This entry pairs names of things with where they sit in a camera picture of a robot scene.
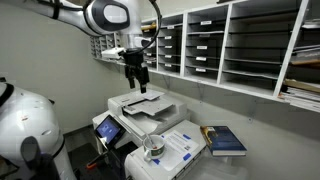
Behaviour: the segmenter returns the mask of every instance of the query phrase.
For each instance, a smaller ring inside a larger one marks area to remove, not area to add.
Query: blue book
[[[227,126],[201,126],[213,156],[245,156],[247,149]]]

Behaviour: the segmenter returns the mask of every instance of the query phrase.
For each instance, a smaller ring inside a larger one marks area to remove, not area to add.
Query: copier
[[[109,163],[115,166],[113,169],[120,174],[119,179],[206,179],[213,177],[212,172],[221,175],[222,164],[211,161],[200,127],[189,121],[187,105],[180,100],[149,89],[145,94],[137,91],[110,98],[108,108],[107,112],[93,118],[93,125],[99,153],[110,151]],[[194,143],[194,148],[181,159],[170,157],[168,151],[157,161],[145,162],[142,142],[147,133],[163,138],[181,133],[181,137]],[[230,180],[239,179],[241,174],[246,176],[241,169],[227,171],[234,173],[228,175]]]

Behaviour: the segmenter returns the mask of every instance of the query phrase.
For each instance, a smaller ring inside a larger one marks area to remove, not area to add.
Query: floor
[[[96,137],[94,135],[93,127],[85,127],[80,130],[77,130],[73,133],[69,133],[65,135],[65,144],[68,152],[85,145],[87,143],[91,143],[95,149],[97,149]]]

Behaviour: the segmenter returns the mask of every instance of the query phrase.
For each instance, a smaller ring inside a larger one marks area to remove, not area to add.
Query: white wall
[[[160,7],[165,15],[211,2],[161,0]],[[149,5],[143,10],[143,17],[155,16]],[[320,114],[218,88],[202,89],[175,78],[170,78],[168,88],[162,76],[152,77],[152,88],[188,103],[193,122],[227,125],[235,132],[248,153],[233,158],[233,165],[247,168],[251,180],[319,179]]]
[[[0,76],[56,101],[64,132],[91,124],[106,99],[128,91],[127,81],[90,54],[77,28],[0,4]]]

